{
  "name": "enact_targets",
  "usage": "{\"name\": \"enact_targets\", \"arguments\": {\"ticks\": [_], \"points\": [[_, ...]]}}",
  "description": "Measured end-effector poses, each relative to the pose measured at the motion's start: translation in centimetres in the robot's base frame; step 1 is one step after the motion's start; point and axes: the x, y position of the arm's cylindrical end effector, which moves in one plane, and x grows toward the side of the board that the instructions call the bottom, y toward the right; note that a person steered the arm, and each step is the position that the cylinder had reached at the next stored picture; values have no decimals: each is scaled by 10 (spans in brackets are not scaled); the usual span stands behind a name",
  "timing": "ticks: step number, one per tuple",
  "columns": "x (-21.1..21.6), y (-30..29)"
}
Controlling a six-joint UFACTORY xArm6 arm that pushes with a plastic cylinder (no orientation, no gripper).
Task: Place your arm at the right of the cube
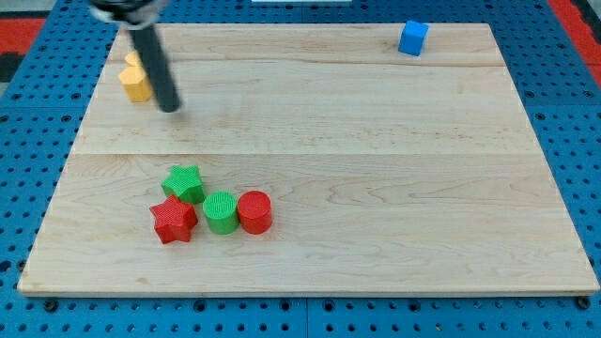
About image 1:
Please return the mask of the black cylindrical robot arm stick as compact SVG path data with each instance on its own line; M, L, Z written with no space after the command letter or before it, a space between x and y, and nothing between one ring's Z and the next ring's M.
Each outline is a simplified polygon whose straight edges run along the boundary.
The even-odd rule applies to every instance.
M160 110L164 113L177 111L181 106L180 97L154 25L131 30L130 36Z

